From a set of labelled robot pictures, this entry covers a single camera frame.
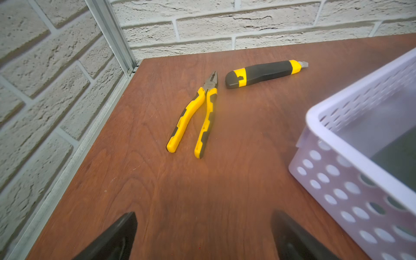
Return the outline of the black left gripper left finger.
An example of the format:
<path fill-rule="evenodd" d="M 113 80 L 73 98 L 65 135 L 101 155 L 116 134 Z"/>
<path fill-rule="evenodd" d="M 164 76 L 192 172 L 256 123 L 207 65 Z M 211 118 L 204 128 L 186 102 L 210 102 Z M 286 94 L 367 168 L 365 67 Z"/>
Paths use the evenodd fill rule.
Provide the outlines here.
<path fill-rule="evenodd" d="M 128 260 L 137 232 L 137 218 L 128 212 L 83 249 L 75 260 Z"/>

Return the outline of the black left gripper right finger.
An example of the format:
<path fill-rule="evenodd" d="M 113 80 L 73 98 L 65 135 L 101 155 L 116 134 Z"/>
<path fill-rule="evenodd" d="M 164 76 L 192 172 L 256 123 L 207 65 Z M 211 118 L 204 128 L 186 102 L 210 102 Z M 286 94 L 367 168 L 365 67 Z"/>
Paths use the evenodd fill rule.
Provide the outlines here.
<path fill-rule="evenodd" d="M 281 260 L 337 260 L 338 257 L 281 210 L 271 216 L 271 231 Z"/>

